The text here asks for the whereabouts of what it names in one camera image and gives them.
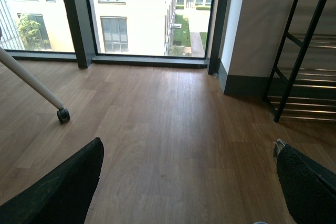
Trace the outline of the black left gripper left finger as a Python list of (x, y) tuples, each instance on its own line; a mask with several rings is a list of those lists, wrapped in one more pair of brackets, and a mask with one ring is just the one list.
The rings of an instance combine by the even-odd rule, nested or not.
[(1, 205), (1, 223), (84, 223), (104, 157), (94, 138), (55, 169)]

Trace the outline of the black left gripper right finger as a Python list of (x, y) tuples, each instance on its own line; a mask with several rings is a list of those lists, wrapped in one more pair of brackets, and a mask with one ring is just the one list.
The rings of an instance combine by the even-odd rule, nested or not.
[(335, 173), (281, 139), (273, 157), (282, 193), (296, 223), (335, 223)]

